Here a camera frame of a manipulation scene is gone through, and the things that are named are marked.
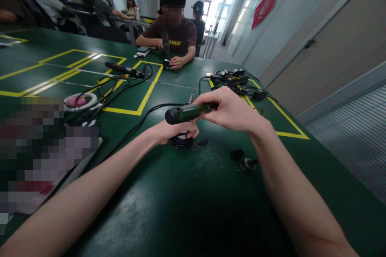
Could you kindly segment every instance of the tool handle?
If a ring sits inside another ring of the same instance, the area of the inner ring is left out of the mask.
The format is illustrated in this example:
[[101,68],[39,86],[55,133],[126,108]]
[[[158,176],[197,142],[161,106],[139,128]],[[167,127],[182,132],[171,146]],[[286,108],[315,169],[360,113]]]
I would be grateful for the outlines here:
[[165,120],[168,124],[178,124],[198,118],[203,113],[208,113],[212,108],[216,108],[215,104],[188,104],[177,108],[171,108],[165,113]]
[[116,71],[116,72],[121,72],[121,73],[124,73],[124,74],[127,74],[128,71],[127,69],[115,64],[115,63],[112,63],[112,62],[106,62],[105,65],[108,67],[108,68],[111,68],[112,70]]

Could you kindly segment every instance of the green screwdriver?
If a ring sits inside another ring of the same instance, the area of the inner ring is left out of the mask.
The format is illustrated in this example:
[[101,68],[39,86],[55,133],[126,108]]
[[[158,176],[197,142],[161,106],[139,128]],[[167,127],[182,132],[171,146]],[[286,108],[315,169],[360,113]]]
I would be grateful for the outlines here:
[[168,124],[178,124],[198,118],[203,113],[211,112],[213,108],[217,108],[218,104],[188,104],[176,108],[171,108],[166,111],[165,119]]

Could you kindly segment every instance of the door handle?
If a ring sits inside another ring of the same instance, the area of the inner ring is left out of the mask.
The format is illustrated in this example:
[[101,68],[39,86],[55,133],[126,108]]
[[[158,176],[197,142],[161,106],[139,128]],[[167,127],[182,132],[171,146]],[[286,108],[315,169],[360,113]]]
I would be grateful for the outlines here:
[[310,39],[307,41],[306,45],[304,46],[304,49],[308,49],[311,47],[312,44],[315,44],[316,40],[315,39]]

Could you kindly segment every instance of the window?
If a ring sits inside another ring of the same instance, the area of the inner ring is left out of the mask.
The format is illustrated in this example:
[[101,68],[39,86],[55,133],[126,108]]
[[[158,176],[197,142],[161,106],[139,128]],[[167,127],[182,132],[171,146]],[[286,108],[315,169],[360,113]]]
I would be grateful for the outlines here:
[[[220,3],[222,0],[205,0],[204,3],[204,15],[202,16],[202,20],[205,21],[205,29],[209,30],[210,26],[214,27],[217,13],[219,12],[218,9],[220,7]],[[232,4],[233,0],[226,0],[224,9],[222,11],[219,24],[217,27],[217,31],[221,32],[222,27],[224,26],[225,19],[228,15],[228,11],[230,8],[230,5]]]

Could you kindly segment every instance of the small electronic device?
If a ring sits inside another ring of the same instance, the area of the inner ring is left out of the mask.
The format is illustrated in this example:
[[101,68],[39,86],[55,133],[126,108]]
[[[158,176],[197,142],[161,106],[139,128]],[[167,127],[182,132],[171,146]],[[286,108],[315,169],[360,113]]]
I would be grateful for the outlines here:
[[141,46],[137,48],[137,55],[141,57],[146,57],[150,53],[150,47]]

